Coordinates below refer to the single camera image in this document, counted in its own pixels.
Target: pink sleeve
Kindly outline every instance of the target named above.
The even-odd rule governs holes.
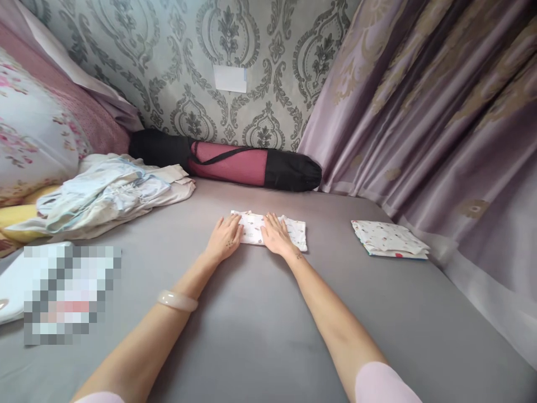
[[[75,403],[125,403],[122,398],[112,392],[97,392],[84,396]]]
[[[356,403],[421,403],[389,365],[365,364],[356,376]]]

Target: wall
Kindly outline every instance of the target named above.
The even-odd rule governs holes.
[[[296,151],[360,0],[22,0],[146,127]],[[248,92],[214,88],[214,64]]]

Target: purple curtain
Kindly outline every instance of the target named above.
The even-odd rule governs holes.
[[[532,0],[364,0],[298,151],[362,196],[537,369]]]

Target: finger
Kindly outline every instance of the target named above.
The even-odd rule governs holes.
[[[263,216],[263,221],[265,222],[265,227],[266,228],[271,228],[272,227],[272,224],[270,222],[270,217],[269,217],[269,213],[265,214]]]
[[[224,222],[224,217],[220,217],[220,219],[216,222],[216,225],[214,226],[214,229],[220,228],[222,223]]]
[[[240,243],[243,230],[244,230],[244,225],[239,225],[237,228],[237,232],[235,233],[235,238],[233,238],[234,243]]]
[[[274,221],[274,214],[267,213],[267,218],[268,218],[268,221],[270,222],[271,226],[276,227],[276,222]]]
[[[281,228],[285,231],[285,233],[289,233],[289,231],[287,230],[287,224],[284,220],[281,221]]]
[[[267,229],[265,227],[261,227],[261,236],[263,237],[263,242],[269,237],[269,234],[267,233]]]
[[[272,220],[274,221],[276,228],[281,228],[280,220],[278,220],[278,217],[274,213],[272,213]]]
[[[237,233],[240,220],[241,216],[238,215],[236,217],[233,217],[231,223],[229,224],[229,228],[231,230],[231,238],[235,238],[235,234]]]
[[[223,226],[224,226],[224,227],[229,227],[229,225],[231,224],[231,221],[232,221],[236,216],[237,216],[236,214],[230,214],[228,217],[226,217],[226,219],[224,220]]]

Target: red and black bag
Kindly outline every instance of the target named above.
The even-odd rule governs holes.
[[[146,165],[180,164],[192,176],[270,189],[313,190],[322,177],[321,167],[302,154],[206,143],[156,129],[133,133],[129,153]]]

